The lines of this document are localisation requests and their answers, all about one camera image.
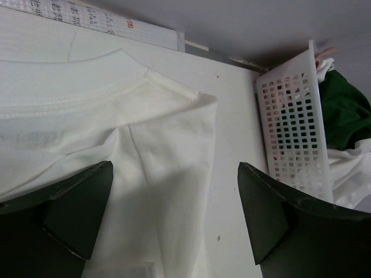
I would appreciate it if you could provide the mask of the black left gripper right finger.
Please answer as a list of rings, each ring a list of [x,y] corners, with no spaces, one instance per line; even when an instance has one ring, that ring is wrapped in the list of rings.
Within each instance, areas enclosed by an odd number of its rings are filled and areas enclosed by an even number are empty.
[[[325,202],[242,162],[238,189],[263,277],[369,277],[370,214]]]

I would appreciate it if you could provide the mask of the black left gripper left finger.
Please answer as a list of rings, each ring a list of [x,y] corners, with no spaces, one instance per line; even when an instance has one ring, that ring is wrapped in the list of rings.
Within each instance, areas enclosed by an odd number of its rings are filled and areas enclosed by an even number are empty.
[[[81,277],[112,182],[113,164],[103,161],[1,202],[1,277]]]

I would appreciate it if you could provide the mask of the cream white t shirt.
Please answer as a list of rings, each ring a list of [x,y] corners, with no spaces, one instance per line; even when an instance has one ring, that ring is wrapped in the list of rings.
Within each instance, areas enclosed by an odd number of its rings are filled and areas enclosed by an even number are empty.
[[[315,59],[334,203],[354,209],[370,196],[370,102],[334,68]]]

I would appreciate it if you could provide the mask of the dark green t shirt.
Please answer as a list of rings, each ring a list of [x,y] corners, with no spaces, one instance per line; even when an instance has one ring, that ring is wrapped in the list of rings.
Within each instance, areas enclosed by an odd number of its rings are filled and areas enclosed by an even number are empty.
[[[336,70],[310,87],[307,74],[278,80],[265,91],[268,131],[274,149],[356,149],[370,139],[370,103]]]

